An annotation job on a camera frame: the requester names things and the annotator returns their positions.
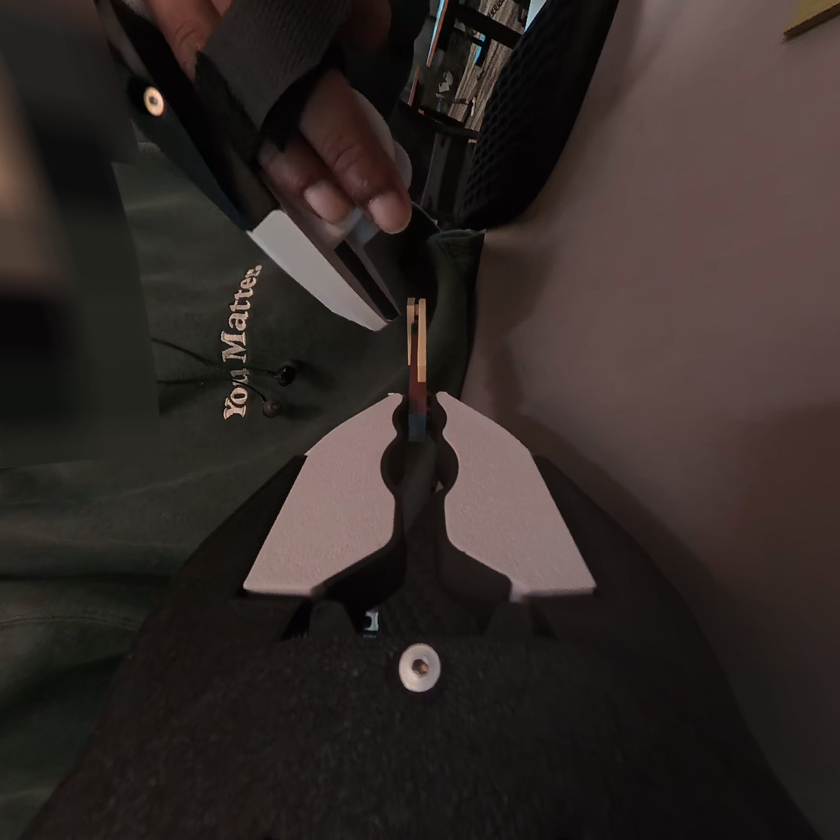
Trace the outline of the light grey desk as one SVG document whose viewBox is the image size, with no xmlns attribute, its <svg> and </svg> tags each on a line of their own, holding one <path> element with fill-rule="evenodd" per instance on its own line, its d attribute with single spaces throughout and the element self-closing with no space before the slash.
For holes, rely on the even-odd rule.
<svg viewBox="0 0 840 840">
<path fill-rule="evenodd" d="M 620 2 L 546 186 L 489 231 L 462 401 L 680 588 L 838 838 L 839 23 Z"/>
</svg>

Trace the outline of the black mesh office chair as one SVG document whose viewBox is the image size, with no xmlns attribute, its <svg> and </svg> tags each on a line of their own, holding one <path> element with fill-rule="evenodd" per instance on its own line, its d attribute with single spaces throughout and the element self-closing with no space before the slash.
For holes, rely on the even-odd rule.
<svg viewBox="0 0 840 840">
<path fill-rule="evenodd" d="M 458 210 L 460 227 L 501 227 L 540 193 L 570 138 L 617 6 L 617 1 L 542 6 L 486 105 Z"/>
</svg>

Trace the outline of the dark green sweatshirt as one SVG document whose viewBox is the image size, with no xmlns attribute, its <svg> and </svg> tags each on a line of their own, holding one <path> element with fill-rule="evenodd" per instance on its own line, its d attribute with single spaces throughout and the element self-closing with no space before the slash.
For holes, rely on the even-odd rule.
<svg viewBox="0 0 840 840">
<path fill-rule="evenodd" d="M 138 454 L 2 471 L 2 838 L 87 745 L 164 585 L 291 457 L 406 383 L 372 332 L 265 258 L 150 142 L 116 164 L 159 385 Z"/>
</svg>

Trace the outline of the tan toy brick panel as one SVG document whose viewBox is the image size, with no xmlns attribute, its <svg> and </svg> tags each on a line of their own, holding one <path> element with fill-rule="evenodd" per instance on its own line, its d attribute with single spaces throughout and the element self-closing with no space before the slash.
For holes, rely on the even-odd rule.
<svg viewBox="0 0 840 840">
<path fill-rule="evenodd" d="M 407 437 L 412 443 L 427 440 L 427 306 L 426 299 L 410 297 L 406 305 L 408 389 Z"/>
</svg>

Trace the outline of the person's left hand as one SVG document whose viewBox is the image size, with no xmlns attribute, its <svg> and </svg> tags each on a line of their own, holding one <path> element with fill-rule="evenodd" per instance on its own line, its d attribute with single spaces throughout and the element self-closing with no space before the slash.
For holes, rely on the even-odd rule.
<svg viewBox="0 0 840 840">
<path fill-rule="evenodd" d="M 195 90 L 223 142 L 265 173 L 280 197 L 339 226 L 361 211 L 387 234 L 408 225 L 412 202 L 377 138 L 361 95 L 392 109 L 421 22 L 402 2 L 138 2 Z"/>
</svg>

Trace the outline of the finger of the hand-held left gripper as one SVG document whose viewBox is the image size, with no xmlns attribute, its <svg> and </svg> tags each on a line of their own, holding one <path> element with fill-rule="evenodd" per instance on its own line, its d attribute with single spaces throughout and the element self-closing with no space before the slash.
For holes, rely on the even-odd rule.
<svg viewBox="0 0 840 840">
<path fill-rule="evenodd" d="M 365 247 L 379 233 L 375 221 L 363 212 L 351 212 L 339 223 L 326 223 L 326 252 L 334 252 L 341 244 Z"/>
<path fill-rule="evenodd" d="M 276 209 L 249 236 L 331 312 L 371 331 L 397 319 L 394 300 L 371 261 L 344 241 L 328 247 L 299 213 Z"/>
</svg>

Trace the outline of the black metal frame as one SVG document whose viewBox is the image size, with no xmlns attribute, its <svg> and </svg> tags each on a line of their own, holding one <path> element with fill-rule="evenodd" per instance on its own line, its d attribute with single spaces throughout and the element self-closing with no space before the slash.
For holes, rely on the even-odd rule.
<svg viewBox="0 0 840 840">
<path fill-rule="evenodd" d="M 410 159 L 409 193 L 454 228 L 490 95 L 543 1 L 432 1 L 392 118 Z"/>
</svg>

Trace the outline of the yellow flat object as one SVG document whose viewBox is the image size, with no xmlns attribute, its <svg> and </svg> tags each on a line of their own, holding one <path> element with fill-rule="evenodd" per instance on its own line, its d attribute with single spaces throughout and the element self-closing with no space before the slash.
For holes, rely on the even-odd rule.
<svg viewBox="0 0 840 840">
<path fill-rule="evenodd" d="M 839 15 L 839 1 L 797 1 L 783 38 L 790 40 Z"/>
</svg>

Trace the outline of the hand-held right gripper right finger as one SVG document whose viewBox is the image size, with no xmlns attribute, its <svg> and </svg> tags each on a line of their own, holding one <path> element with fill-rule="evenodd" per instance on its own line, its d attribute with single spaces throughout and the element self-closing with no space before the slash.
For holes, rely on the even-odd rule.
<svg viewBox="0 0 840 840">
<path fill-rule="evenodd" d="M 444 588 L 483 606 L 593 594 L 593 575 L 526 446 L 446 392 L 434 410 Z"/>
</svg>

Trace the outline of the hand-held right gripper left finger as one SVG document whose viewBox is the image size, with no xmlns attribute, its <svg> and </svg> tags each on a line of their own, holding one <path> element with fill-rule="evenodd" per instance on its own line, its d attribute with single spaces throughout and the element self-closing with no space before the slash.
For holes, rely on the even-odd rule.
<svg viewBox="0 0 840 840">
<path fill-rule="evenodd" d="M 306 454 L 244 581 L 250 595 L 382 604 L 403 583 L 403 503 L 391 458 L 403 453 L 403 396 L 352 416 Z"/>
</svg>

